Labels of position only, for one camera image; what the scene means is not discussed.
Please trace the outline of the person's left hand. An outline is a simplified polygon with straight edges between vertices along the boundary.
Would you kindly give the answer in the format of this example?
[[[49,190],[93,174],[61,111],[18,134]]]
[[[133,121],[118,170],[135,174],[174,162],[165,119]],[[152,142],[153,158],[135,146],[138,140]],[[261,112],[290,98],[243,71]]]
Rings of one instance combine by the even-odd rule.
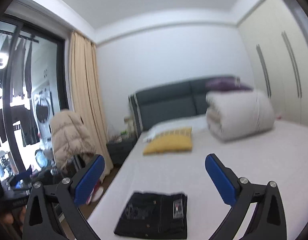
[[[24,206],[22,207],[21,211],[18,213],[18,220],[20,222],[19,229],[21,232],[23,232],[25,214],[26,214],[26,207]],[[0,221],[5,225],[12,225],[14,222],[14,218],[11,213],[6,213],[6,214],[1,215]]]

